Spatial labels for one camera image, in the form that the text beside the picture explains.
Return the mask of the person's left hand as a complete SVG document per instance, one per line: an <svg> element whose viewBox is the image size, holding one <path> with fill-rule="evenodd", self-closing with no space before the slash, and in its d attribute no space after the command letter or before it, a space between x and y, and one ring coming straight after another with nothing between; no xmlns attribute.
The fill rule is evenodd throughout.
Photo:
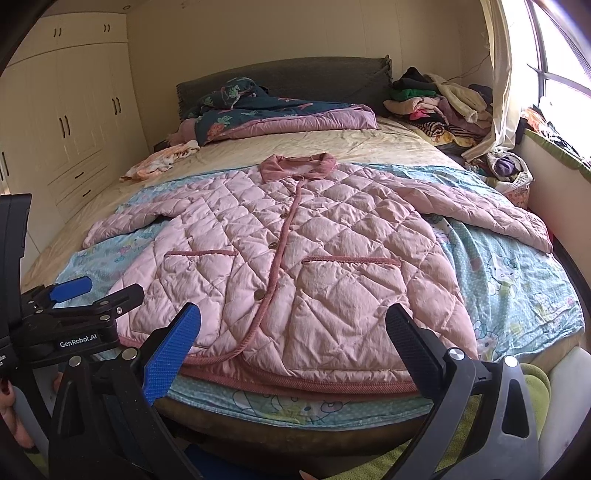
<svg viewBox="0 0 591 480"><path fill-rule="evenodd" d="M62 376L56 367L34 372L42 405L49 414L53 413ZM47 434L41 428L40 421L33 415L27 397L8 380L1 381L1 417L19 446L25 449L36 447L43 456L48 455Z"/></svg>

